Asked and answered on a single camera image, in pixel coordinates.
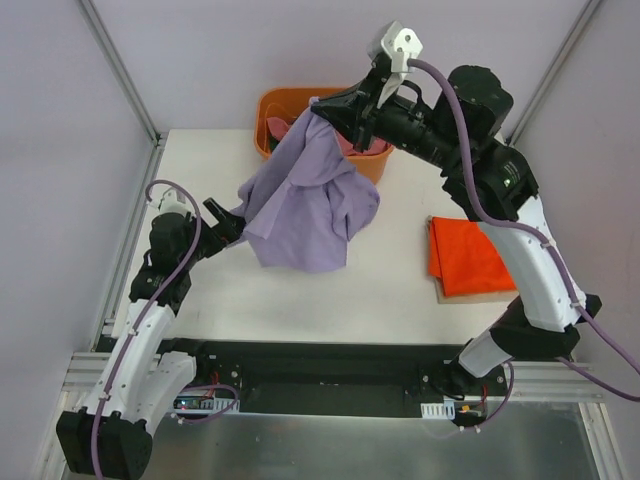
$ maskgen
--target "gray wall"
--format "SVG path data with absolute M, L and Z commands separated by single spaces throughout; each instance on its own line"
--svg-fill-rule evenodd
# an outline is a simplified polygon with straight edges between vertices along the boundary
M 72 0 L 0 2 L 0 478 L 32 478 L 150 154 Z
M 490 66 L 514 95 L 510 129 L 585 0 L 95 0 L 158 128 L 251 128 L 283 85 L 353 85 L 398 19 L 445 72 Z M 422 83 L 424 76 L 415 76 Z M 428 85 L 427 98 L 438 90 Z
M 604 4 L 543 108 L 519 142 L 541 185 L 558 244 L 580 285 L 601 295 L 598 320 L 640 357 L 640 2 Z M 588 335 L 580 359 L 640 395 L 640 379 Z M 607 404 L 630 472 L 640 409 Z

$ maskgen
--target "purple cloth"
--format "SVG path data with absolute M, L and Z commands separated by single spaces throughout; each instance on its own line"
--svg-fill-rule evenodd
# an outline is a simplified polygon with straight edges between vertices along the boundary
M 263 267 L 328 272 L 347 263 L 347 242 L 380 203 L 371 181 L 340 150 L 333 127 L 307 109 L 256 175 L 238 190 L 233 210 Z

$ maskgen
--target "orange bin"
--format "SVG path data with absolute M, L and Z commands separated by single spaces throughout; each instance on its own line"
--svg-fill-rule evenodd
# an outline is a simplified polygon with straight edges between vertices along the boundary
M 262 155 L 265 161 L 271 156 L 267 118 L 278 117 L 287 123 L 293 123 L 309 106 L 309 98 L 325 97 L 341 90 L 344 90 L 344 88 L 291 87 L 275 88 L 265 93 L 258 103 L 258 111 L 256 113 L 256 129 L 253 141 L 258 153 Z M 356 166 L 358 172 L 376 184 L 382 177 L 387 158 L 392 150 L 393 147 L 390 146 L 379 155 L 349 156 L 347 159 Z

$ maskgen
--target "folded cloth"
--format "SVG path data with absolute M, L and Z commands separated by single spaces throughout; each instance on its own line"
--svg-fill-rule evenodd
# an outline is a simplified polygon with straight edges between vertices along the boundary
M 429 274 L 441 280 L 445 297 L 516 289 L 498 252 L 475 223 L 433 217 L 429 245 Z
M 305 110 L 268 162 L 238 191 L 243 238 L 262 266 L 327 272 L 346 265 L 347 242 L 380 197 L 344 157 L 333 127 Z
M 269 133 L 271 134 L 271 136 L 278 141 L 282 140 L 289 131 L 289 128 L 291 128 L 291 126 L 285 120 L 278 117 L 267 118 L 267 126 L 269 127 Z M 338 143 L 340 144 L 340 148 L 342 149 L 342 154 L 345 157 L 359 155 L 379 155 L 381 153 L 384 153 L 389 148 L 389 144 L 387 142 L 381 140 L 380 138 L 375 138 L 369 150 L 365 150 L 364 152 L 356 152 L 349 140 L 344 138 L 338 132 L 336 132 L 336 136 L 338 137 Z

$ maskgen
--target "white table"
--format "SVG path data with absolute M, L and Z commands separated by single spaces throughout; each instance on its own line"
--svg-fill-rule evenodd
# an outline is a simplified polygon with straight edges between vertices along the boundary
M 227 209 L 260 166 L 250 130 L 172 130 L 157 178 L 173 180 L 200 202 Z M 464 217 L 442 191 L 439 171 L 394 151 L 378 184 L 372 224 L 349 244 L 347 267 L 306 274 L 263 269 L 247 244 L 198 263 L 169 337 L 208 340 L 461 344 L 504 311 L 506 302 L 441 305 L 426 273 L 428 215 Z M 157 187 L 156 195 L 162 187 Z M 215 220 L 203 208 L 210 224 Z M 129 285 L 149 248 L 156 210 L 148 209 L 118 308 L 122 330 Z

